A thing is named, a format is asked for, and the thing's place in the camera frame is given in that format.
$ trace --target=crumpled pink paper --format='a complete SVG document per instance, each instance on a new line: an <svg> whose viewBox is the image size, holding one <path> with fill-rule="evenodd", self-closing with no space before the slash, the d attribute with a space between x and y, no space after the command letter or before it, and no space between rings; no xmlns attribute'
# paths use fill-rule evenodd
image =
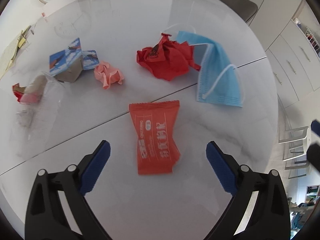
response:
<svg viewBox="0 0 320 240"><path fill-rule="evenodd" d="M103 89L108 89L112 83L122 85L124 76L121 71L111 66L108 62L101 61L94 69L94 77L103 84Z"/></svg>

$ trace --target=table seam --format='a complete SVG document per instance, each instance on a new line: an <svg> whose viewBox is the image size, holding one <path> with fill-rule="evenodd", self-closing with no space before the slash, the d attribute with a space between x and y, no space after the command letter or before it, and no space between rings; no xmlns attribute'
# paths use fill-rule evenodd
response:
<svg viewBox="0 0 320 240"><path fill-rule="evenodd" d="M246 64L244 64L244 65L241 65L241 66L237 67L237 68L241 68L241 67L243 67L243 66L249 65L249 64L251 64L251 63L257 62L257 61L262 60L262 59L265 59L265 58L267 58L267 56L265 56L265 57L263 57L263 58L260 58L260 59L257 59L257 60L254 60L254 61L252 61L252 62L246 63ZM182 88L182 89L179 89L179 90L177 90L177 91L175 91L175 92L172 92L172 93L170 93L170 94L168 94L168 95L165 95L165 96L163 96L163 97L160 97L160 98L158 98L158 99L155 99L155 100L151 101L151 103L153 103L153 102L155 102L155 101L158 101L158 100L160 100L160 99L162 99L162 98L165 98L165 97L167 97L167 96L173 95L173 94L175 94L175 93L177 93L177 92L180 92L180 91L182 91L182 90L185 90L185 89L187 89L187 88L190 88L190 87L192 87L192 86L195 86L195 85L197 85L197 84L198 84L198 83L195 83L195 84L189 85L189 86L187 86L187 87L184 87L184 88ZM3 175L3 174L5 174L6 172L8 172L8 171L10 171L10 170L12 170L12 169L14 169L14 168L16 168L17 166L19 166L19 165L21 165L21 164L23 164L23 163L25 163L25 162L33 159L34 157L37 157L38 155L40 155L40 154L42 154L42 153L45 153L46 151L49 151L49 150L51 150L51 149L54 148L54 147L59 146L60 144L63 144L63 143L65 143L65 142L67 142L67 141L69 141L69 140L71 140L71 139L73 139L73 138L75 138L75 137L77 137L77 136L79 136L79 135L82 135L82 134L84 134L84 133L86 133L86 132L89 132L89 131L92 130L92 129L95 129L95 128L97 128L97 127L99 127L99 126L101 126L101 125L103 125L103 124L105 124L105 123L108 123L108 122L110 122L110 121L112 121L112 120L115 120L115 119L117 119L117 118L119 118L119 117L121 117L121 116L123 116L123 115L125 115L125 114L128 114L128 113L129 113L129 111L126 111L125 113L120 114L120 115L118 115L118 116L116 116L116 117L114 117L114 118L112 118L112 119L110 119L110 120L108 120L108 121L106 121L106 122L103 122L103 123L101 123L101 124L98 124L98 125L90 128L90 129L88 129L87 131L84 131L84 132L82 132L82 133L79 133L79 134L73 136L72 138L70 138L70 139L68 139L68 140L65 140L65 141L63 141L63 142L61 142L61 143L58 143L58 144L56 144L55 146L52 146L52 147L50 147L49 149L47 149L47 150L45 150L45 151L43 151L43 152L41 152L41 153L39 153L39 154L31 157L30 159L25 160L25 161L23 161L22 163L19 163L19 164L17 164L16 166L8 169L7 171L1 173L0 176Z"/></svg>

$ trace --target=blue gripper pad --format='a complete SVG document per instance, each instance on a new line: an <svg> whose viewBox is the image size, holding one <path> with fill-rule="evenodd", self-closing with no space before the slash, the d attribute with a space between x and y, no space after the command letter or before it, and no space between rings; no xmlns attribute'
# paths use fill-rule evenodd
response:
<svg viewBox="0 0 320 240"><path fill-rule="evenodd" d="M311 123L311 131L320 137L320 123L318 120L313 120Z"/></svg>
<svg viewBox="0 0 320 240"><path fill-rule="evenodd" d="M207 144L206 155L223 189L235 196L238 191L236 176L212 143Z"/></svg>
<svg viewBox="0 0 320 240"><path fill-rule="evenodd" d="M107 141L102 145L101 149L96 153L87 168L81 176L80 193L84 196L87 192L93 190L97 179L100 176L104 166L110 157L111 147Z"/></svg>

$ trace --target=cartoon bird print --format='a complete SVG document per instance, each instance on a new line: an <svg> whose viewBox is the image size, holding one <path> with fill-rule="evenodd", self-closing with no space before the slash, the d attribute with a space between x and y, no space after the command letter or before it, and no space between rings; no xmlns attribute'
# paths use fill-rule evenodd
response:
<svg viewBox="0 0 320 240"><path fill-rule="evenodd" d="M77 49L80 49L81 48L81 45L78 45L78 46L72 46L72 47L68 47L71 51L75 51Z"/></svg>
<svg viewBox="0 0 320 240"><path fill-rule="evenodd" d="M94 55L94 54L88 54L88 55L86 55L86 57L88 57L90 59L98 59L97 55Z"/></svg>
<svg viewBox="0 0 320 240"><path fill-rule="evenodd" d="M53 61L50 63L49 69L52 69L53 67L55 67L55 65L56 65L57 63L59 63L59 61L62 60L63 57L64 57L64 54L61 55L60 57L56 58L55 60L53 60Z"/></svg>

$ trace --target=orange candy wrapper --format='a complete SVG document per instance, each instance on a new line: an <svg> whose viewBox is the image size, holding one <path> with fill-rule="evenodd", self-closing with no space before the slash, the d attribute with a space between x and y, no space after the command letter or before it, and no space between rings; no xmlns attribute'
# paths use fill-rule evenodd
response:
<svg viewBox="0 0 320 240"><path fill-rule="evenodd" d="M138 174L172 173L180 157L172 138L179 107L179 101L129 105L138 134Z"/></svg>

